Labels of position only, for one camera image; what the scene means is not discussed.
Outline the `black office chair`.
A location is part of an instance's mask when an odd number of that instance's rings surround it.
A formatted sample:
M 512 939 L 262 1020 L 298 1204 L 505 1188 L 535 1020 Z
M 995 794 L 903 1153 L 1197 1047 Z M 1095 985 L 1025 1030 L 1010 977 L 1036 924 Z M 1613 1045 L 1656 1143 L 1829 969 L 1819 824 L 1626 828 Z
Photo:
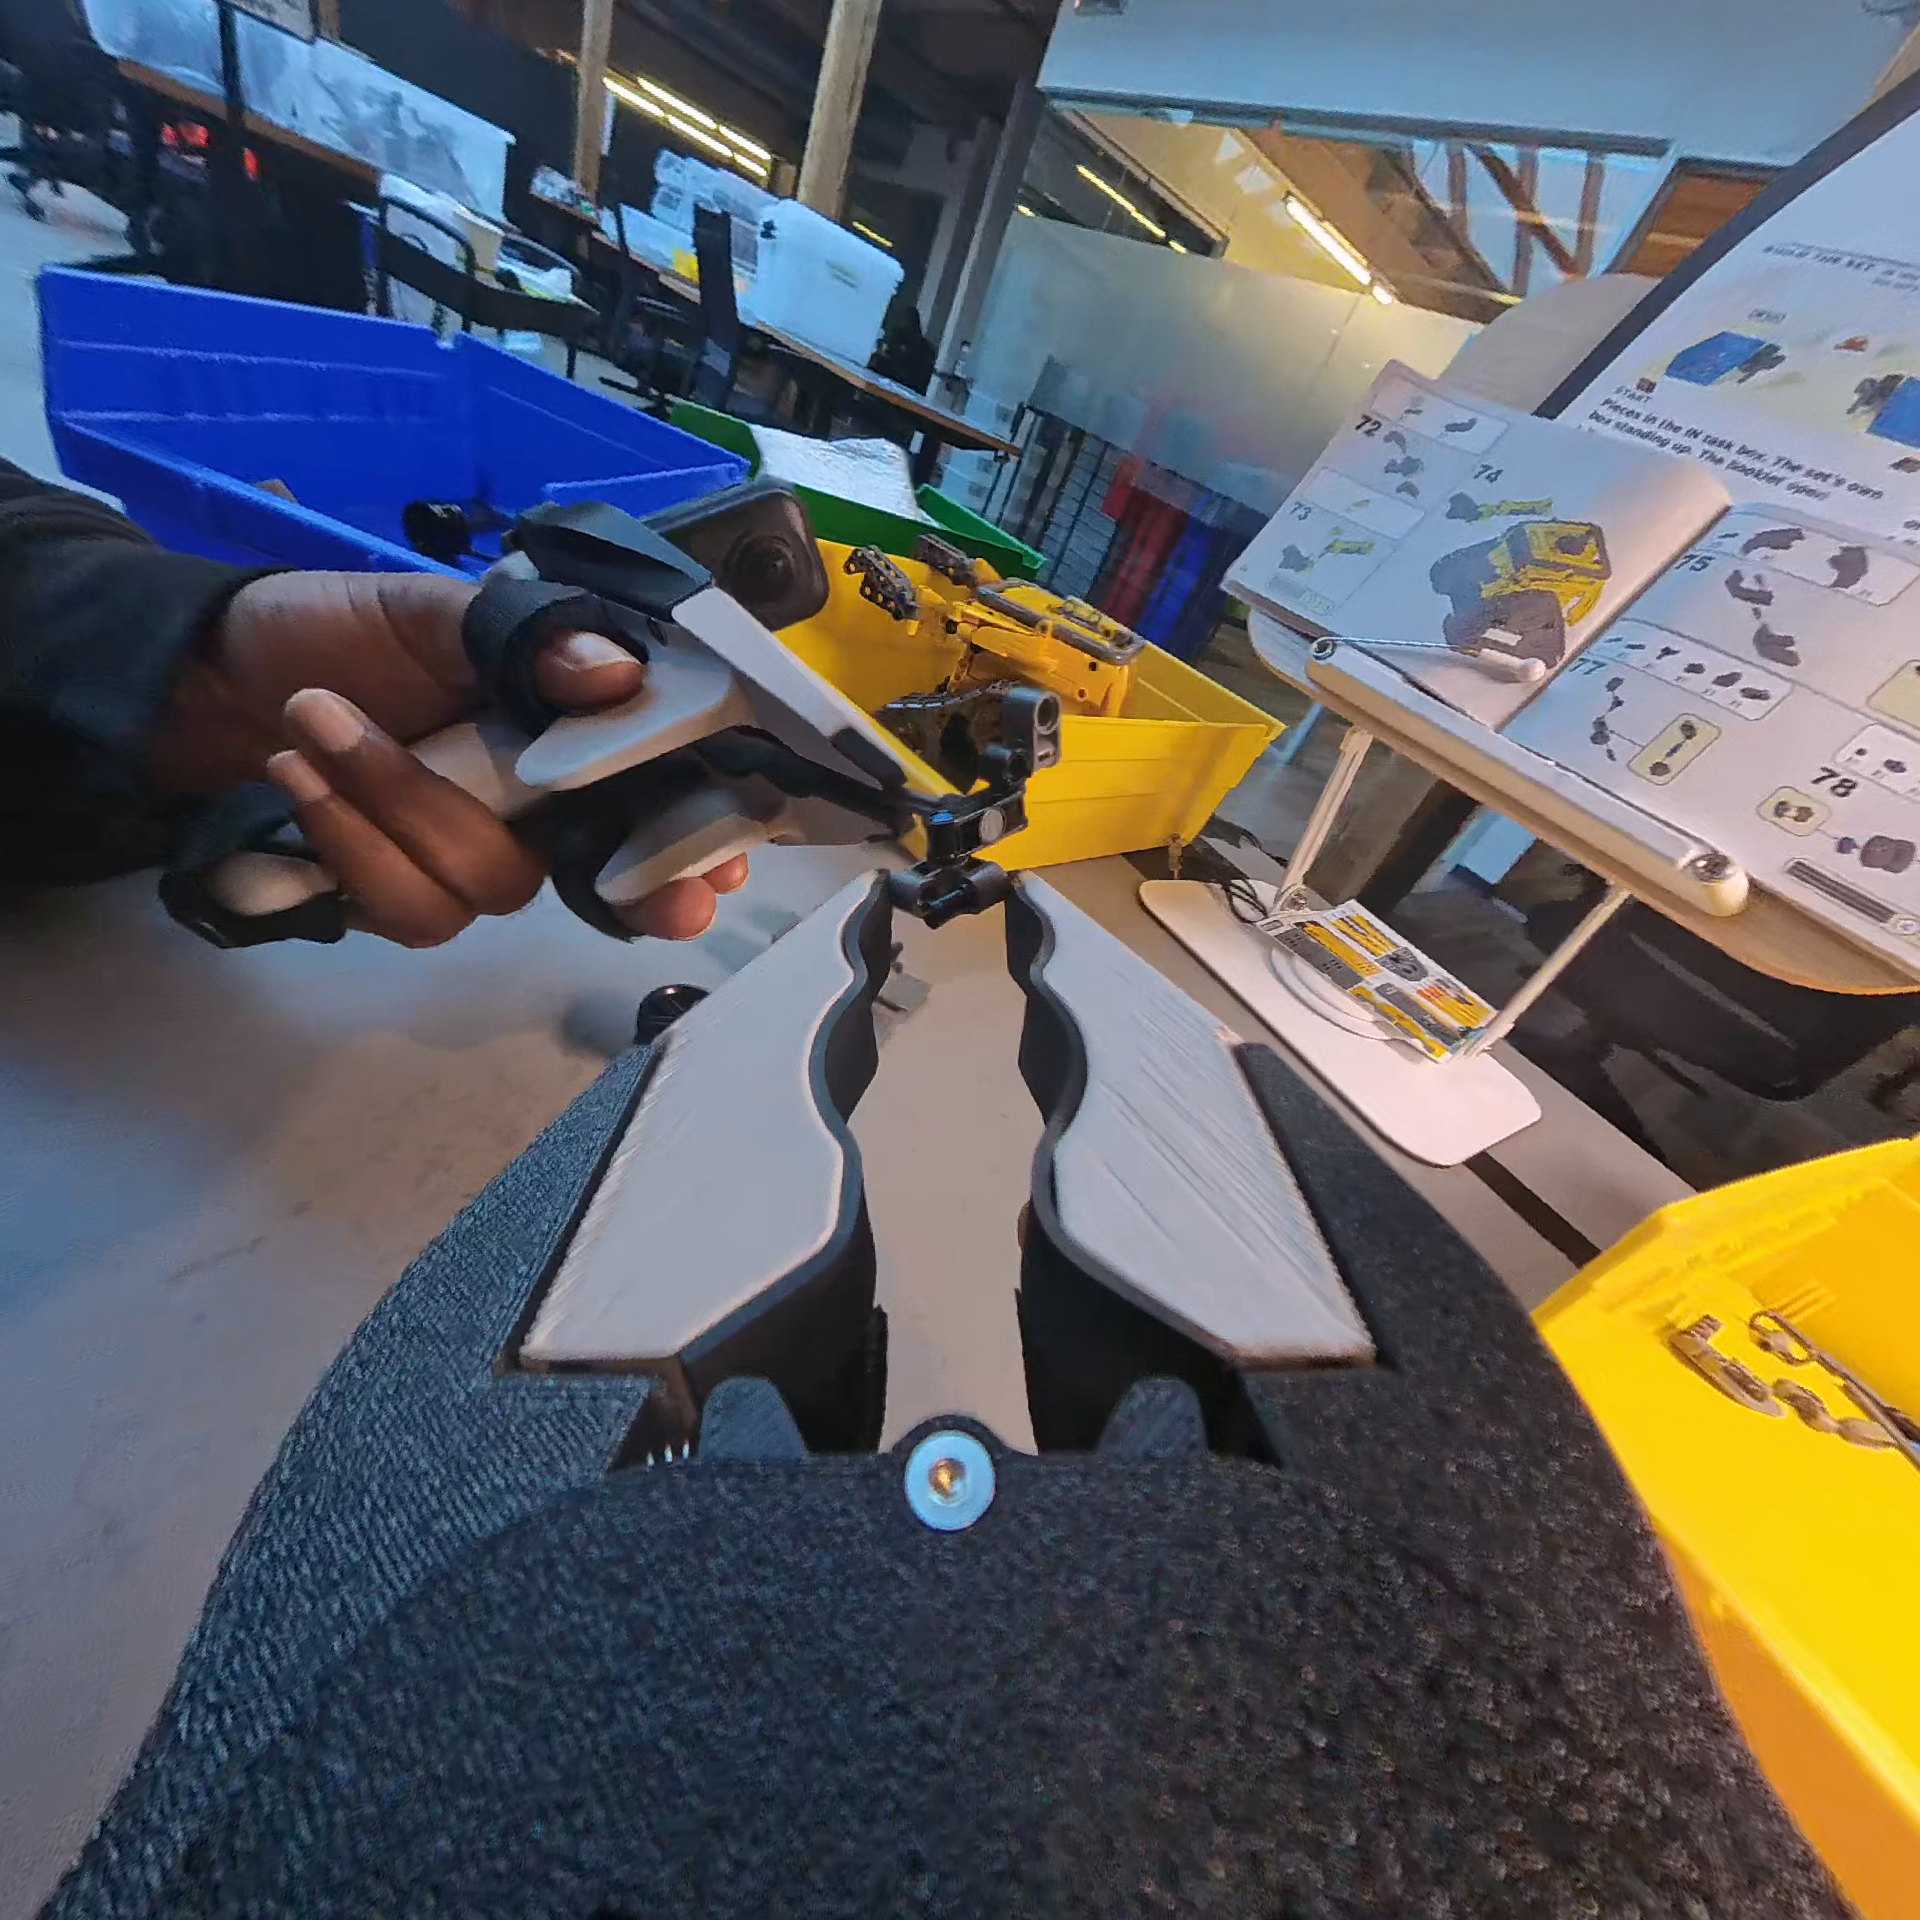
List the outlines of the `black office chair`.
M 691 354 L 687 397 L 712 413 L 728 413 L 741 365 L 765 356 L 765 340 L 738 315 L 733 279 L 733 215 L 717 205 L 691 205 L 691 253 L 698 272 L 702 337 Z

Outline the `clear plastic storage tub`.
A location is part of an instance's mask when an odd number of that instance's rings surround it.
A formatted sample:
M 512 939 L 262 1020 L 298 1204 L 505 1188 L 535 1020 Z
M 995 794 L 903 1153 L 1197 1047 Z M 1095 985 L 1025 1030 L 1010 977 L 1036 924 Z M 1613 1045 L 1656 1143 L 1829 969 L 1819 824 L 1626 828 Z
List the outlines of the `clear plastic storage tub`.
M 508 131 L 334 40 L 310 47 L 306 99 L 322 148 L 502 218 Z
M 90 40 L 113 64 L 130 64 L 193 85 L 222 93 L 220 3 L 77 3 Z

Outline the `yellow plastic bin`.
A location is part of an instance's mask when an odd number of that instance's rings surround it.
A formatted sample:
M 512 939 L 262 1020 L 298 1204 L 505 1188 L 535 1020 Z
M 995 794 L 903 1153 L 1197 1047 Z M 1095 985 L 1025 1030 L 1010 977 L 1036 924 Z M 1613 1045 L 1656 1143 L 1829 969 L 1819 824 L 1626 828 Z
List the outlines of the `yellow plastic bin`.
M 1917 1470 L 1745 1410 L 1666 1348 L 1779 1311 L 1917 1416 L 1917 1140 L 1674 1202 L 1535 1311 L 1668 1550 L 1717 1686 L 1862 1918 L 1917 1918 Z
M 850 545 L 821 544 L 821 551 L 829 602 L 780 639 L 874 723 L 899 693 L 925 693 L 942 657 L 858 598 L 844 575 Z M 1023 873 L 1184 845 L 1278 739 L 1280 723 L 1264 708 L 1146 643 L 1127 717 L 1061 723 L 1061 764 L 1032 776 L 1029 828 L 991 856 Z M 919 764 L 952 786 L 942 767 Z

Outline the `grey toy track links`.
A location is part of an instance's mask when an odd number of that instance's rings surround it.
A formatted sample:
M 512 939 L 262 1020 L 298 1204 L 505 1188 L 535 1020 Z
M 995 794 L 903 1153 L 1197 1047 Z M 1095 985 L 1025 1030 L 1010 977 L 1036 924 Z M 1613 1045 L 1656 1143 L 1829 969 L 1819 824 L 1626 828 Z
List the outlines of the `grey toy track links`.
M 1900 1456 L 1917 1470 L 1917 1416 L 1875 1392 L 1858 1367 L 1846 1365 L 1779 1311 L 1752 1311 L 1745 1323 L 1752 1354 L 1772 1362 L 1771 1377 L 1749 1360 L 1722 1348 L 1722 1332 L 1722 1316 L 1701 1314 L 1668 1328 L 1666 1348 L 1745 1410 L 1771 1420 L 1794 1416 L 1811 1433 L 1863 1453 Z

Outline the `black utility cart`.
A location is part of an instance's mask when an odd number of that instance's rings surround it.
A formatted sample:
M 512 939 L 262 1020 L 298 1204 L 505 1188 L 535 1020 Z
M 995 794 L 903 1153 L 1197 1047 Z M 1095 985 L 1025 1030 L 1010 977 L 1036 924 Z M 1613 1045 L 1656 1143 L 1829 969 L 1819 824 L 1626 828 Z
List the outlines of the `black utility cart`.
M 355 218 L 372 316 L 421 324 L 442 344 L 482 340 L 564 379 L 599 354 L 602 315 L 562 255 L 430 192 L 381 192 Z

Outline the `white storage box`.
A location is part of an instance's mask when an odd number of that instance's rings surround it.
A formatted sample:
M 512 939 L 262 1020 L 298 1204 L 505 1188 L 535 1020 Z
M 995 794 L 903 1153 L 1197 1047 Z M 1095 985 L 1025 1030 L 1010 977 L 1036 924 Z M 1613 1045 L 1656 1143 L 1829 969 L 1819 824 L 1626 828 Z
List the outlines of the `white storage box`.
M 745 321 L 838 364 L 869 365 L 903 282 L 900 258 L 802 205 L 778 201 L 757 222 Z

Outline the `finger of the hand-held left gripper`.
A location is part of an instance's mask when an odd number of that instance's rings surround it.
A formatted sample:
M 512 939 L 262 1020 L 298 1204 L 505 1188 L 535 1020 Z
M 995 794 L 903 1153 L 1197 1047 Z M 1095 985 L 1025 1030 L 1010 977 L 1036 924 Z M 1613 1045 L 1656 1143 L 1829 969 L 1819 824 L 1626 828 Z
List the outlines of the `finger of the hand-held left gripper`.
M 726 693 L 683 751 L 717 776 L 769 780 L 794 803 L 826 806 L 862 830 L 915 830 L 959 794 L 927 775 L 834 684 L 809 669 L 733 595 L 698 589 L 669 615 L 687 659 L 712 662 Z

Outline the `white instruction sign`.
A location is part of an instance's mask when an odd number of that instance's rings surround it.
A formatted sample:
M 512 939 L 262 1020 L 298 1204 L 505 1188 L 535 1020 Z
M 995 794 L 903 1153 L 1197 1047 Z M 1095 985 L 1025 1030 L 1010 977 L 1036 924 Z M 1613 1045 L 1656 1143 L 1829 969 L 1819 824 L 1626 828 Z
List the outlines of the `white instruction sign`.
M 1666 275 L 1541 415 L 1917 548 L 1917 73 Z

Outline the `small black grey brick assembly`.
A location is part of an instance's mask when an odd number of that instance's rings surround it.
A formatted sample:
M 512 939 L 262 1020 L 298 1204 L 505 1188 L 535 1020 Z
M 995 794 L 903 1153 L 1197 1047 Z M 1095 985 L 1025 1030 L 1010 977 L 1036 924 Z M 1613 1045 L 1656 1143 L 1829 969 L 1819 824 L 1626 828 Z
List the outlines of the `small black grey brick assembly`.
M 1029 784 L 1061 764 L 1061 698 L 1038 687 L 995 684 L 942 712 L 942 735 L 974 725 L 991 706 L 1000 731 L 967 735 L 952 792 L 909 794 L 900 806 L 925 838 L 925 856 L 892 880 L 892 897 L 930 931 L 991 912 L 1010 895 L 1010 873 L 987 860 L 1029 828 Z

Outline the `person's left hand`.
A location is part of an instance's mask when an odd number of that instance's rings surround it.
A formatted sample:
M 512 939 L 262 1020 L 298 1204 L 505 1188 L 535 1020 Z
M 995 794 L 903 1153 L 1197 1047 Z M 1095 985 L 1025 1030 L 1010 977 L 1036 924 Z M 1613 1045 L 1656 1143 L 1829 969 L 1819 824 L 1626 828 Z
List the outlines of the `person's left hand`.
M 470 586 L 291 572 L 246 586 L 182 668 L 152 731 L 156 786 L 271 780 L 355 924 L 439 946 L 527 908 L 543 852 L 410 748 L 477 717 Z

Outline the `background wooden desk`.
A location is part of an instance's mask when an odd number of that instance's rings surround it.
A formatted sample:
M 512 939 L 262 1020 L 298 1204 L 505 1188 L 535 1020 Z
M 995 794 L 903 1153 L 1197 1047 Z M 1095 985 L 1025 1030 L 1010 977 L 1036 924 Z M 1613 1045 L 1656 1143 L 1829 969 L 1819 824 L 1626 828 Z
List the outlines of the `background wooden desk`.
M 910 447 L 910 476 L 919 488 L 942 480 L 943 452 L 983 452 L 1000 463 L 1018 456 L 1016 440 L 964 419 L 959 413 L 943 410 L 915 390 L 899 386 L 896 379 L 873 372 L 869 365 L 853 365 L 829 351 L 802 344 L 801 337 L 772 324 L 741 321 L 741 329 L 747 344 L 772 351 L 801 368 L 801 382 L 813 402 L 813 413 L 821 413 L 824 397 L 850 397 L 910 423 L 919 435 Z

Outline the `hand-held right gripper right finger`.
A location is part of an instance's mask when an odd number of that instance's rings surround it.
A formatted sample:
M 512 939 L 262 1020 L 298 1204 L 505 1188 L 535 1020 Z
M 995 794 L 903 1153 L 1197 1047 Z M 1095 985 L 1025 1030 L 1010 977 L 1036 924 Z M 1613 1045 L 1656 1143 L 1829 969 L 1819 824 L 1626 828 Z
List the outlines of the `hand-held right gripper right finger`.
M 1138 1388 L 1172 1382 L 1203 1448 L 1266 1453 L 1255 1377 L 1379 1362 L 1260 1104 L 1266 1053 L 1043 880 L 1016 883 L 1003 931 L 1043 1121 L 1018 1275 L 1036 1448 L 1092 1453 Z

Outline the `yellow toy robot model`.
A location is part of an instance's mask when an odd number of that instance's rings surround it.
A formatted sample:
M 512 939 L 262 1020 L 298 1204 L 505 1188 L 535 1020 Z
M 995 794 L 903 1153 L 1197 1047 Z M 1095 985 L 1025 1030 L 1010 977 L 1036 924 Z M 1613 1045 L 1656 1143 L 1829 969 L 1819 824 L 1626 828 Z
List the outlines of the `yellow toy robot model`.
M 925 693 L 899 693 L 874 723 L 957 786 L 987 776 L 987 751 L 1003 739 L 1018 696 L 1046 696 L 1059 720 L 1112 723 L 1127 717 L 1144 638 L 1082 598 L 1032 583 L 1007 583 L 991 561 L 925 536 L 900 561 L 874 545 L 845 557 L 858 598 L 933 646 Z

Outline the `white book stand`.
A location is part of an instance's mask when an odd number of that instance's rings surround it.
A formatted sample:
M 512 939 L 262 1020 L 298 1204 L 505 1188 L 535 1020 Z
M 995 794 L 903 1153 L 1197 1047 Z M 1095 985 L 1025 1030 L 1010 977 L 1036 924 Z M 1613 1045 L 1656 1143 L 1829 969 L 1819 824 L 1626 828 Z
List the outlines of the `white book stand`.
M 1510 1070 L 1497 1045 L 1543 996 L 1572 961 L 1628 901 L 1643 901 L 1745 966 L 1799 991 L 1846 996 L 1904 996 L 1917 991 L 1917 942 L 1878 951 L 1863 931 L 1841 924 L 1838 906 L 1795 906 L 1776 883 L 1752 883 L 1730 856 L 1565 764 L 1532 755 L 1485 723 L 1426 696 L 1392 662 L 1350 639 L 1311 639 L 1266 610 L 1252 610 L 1252 646 L 1280 680 L 1327 696 L 1350 720 L 1337 772 L 1318 792 L 1287 873 L 1282 895 L 1304 895 L 1370 746 L 1448 780 L 1532 835 L 1562 849 L 1606 883 L 1572 939 L 1543 966 L 1448 1058 L 1361 1025 L 1311 964 L 1252 921 L 1205 883 L 1146 883 L 1141 906 L 1222 985 L 1228 985 L 1370 1133 L 1426 1167 L 1464 1167 L 1541 1118 L 1541 1104 Z

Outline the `red and blue stacked bins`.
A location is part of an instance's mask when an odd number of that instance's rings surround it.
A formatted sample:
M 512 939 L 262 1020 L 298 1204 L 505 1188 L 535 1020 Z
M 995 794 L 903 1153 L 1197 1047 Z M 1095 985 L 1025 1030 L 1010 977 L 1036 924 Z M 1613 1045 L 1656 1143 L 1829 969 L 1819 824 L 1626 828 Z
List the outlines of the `red and blue stacked bins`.
M 1164 653 L 1197 662 L 1226 615 L 1226 575 L 1270 513 L 1127 453 L 1100 504 L 1112 527 L 1092 603 Z

